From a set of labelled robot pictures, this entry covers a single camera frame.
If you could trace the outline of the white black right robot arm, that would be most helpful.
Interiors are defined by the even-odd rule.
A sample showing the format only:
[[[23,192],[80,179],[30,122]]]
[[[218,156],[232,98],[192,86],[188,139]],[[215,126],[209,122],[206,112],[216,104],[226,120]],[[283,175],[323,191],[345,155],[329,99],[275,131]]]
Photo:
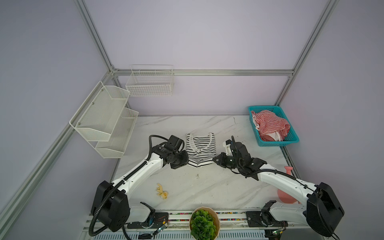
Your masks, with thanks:
[[[335,230],[345,211],[335,192],[326,183],[318,185],[281,172],[260,158],[253,158],[245,145],[234,138],[223,143],[225,152],[213,158],[222,168],[237,169],[245,178],[252,178],[283,191],[293,197],[298,205],[269,201],[260,212],[262,225],[274,222],[293,222],[311,227],[323,237],[339,239]]]

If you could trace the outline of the black white striped tank top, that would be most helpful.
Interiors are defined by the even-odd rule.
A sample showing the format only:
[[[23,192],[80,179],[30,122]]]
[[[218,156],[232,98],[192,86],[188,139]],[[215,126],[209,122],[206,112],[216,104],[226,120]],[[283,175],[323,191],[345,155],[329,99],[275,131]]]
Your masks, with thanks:
[[[186,135],[188,165],[199,168],[213,164],[216,154],[216,137],[214,133],[204,136]]]

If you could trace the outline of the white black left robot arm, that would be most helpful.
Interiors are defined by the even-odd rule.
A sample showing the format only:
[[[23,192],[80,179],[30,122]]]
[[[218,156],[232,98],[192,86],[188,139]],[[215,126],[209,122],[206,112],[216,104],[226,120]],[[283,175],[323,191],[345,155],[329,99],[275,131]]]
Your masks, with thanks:
[[[136,167],[112,182],[103,181],[98,185],[91,208],[89,236],[105,230],[125,232],[125,226],[130,223],[141,224],[143,228],[154,224],[155,209],[145,202],[131,204],[132,194],[165,165],[175,170],[187,165],[189,157],[182,139],[172,135],[154,146],[153,138],[154,135],[149,136],[149,153]]]

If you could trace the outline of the teal plastic basket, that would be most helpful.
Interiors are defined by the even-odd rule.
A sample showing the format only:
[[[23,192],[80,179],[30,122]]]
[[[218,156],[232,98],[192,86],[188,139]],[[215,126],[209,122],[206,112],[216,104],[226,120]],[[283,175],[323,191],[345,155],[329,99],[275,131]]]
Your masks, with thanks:
[[[285,147],[299,142],[299,137],[281,107],[250,106],[248,110],[260,147]]]

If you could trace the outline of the white mesh two-tier shelf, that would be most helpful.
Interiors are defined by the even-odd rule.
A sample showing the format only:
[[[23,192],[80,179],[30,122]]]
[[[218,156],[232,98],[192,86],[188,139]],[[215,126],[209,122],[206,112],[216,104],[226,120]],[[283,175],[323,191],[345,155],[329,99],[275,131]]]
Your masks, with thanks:
[[[124,156],[139,113],[128,108],[130,92],[99,82],[70,126],[104,159]]]

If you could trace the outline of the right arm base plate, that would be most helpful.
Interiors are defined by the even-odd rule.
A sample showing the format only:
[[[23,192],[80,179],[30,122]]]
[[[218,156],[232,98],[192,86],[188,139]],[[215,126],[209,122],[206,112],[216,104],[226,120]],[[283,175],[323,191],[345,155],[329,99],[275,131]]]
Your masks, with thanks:
[[[277,221],[269,212],[247,211],[246,219],[249,227],[287,227],[286,221]]]

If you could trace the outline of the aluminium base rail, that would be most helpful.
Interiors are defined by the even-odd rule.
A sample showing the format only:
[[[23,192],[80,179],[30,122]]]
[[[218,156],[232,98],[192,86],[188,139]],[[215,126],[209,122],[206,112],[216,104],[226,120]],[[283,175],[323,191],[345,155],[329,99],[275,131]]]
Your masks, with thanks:
[[[279,240],[284,231],[303,224],[263,220],[262,211],[217,211],[156,213],[153,225],[128,223],[116,232],[105,230],[94,240]]]

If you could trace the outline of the pink watering can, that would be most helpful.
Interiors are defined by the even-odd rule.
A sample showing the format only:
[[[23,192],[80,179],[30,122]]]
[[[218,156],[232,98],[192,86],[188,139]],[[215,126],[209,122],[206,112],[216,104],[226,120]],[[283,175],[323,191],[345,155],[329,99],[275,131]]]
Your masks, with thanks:
[[[291,176],[293,167],[285,166],[285,169],[286,169],[286,173]],[[294,204],[294,203],[298,202],[295,198],[293,198],[292,196],[290,196],[289,194],[285,193],[284,191],[282,191],[280,189],[278,189],[277,193],[278,193],[278,197],[282,203]]]

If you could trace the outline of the yellow banana peel toy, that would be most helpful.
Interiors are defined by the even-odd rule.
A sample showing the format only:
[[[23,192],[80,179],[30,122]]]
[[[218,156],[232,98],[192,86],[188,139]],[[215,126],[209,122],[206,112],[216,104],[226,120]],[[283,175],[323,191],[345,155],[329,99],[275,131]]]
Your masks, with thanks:
[[[169,193],[164,191],[163,186],[160,183],[157,183],[157,195],[160,196],[163,200],[168,198]]]

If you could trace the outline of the green plant in pot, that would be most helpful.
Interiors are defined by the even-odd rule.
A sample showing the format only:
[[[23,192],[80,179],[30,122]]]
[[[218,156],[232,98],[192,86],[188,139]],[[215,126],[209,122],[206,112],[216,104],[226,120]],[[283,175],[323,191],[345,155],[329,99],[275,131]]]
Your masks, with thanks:
[[[218,214],[211,208],[200,207],[192,213],[189,228],[194,240],[215,240],[220,232]]]

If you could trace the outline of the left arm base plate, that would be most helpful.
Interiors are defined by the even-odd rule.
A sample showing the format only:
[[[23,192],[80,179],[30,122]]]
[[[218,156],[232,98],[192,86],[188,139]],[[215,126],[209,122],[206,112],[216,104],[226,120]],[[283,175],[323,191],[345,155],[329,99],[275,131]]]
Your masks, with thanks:
[[[127,229],[158,229],[163,225],[163,222],[167,222],[169,219],[169,213],[158,212],[150,214],[144,222],[132,222],[127,223]]]

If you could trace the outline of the red white striped tank top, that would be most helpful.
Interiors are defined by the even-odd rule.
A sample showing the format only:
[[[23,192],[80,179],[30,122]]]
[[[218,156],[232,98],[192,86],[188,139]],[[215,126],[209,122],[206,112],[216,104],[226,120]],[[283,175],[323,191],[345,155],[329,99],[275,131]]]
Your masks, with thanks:
[[[291,129],[289,122],[278,117],[275,113],[263,110],[256,113],[251,111],[252,122],[264,142],[282,142]]]

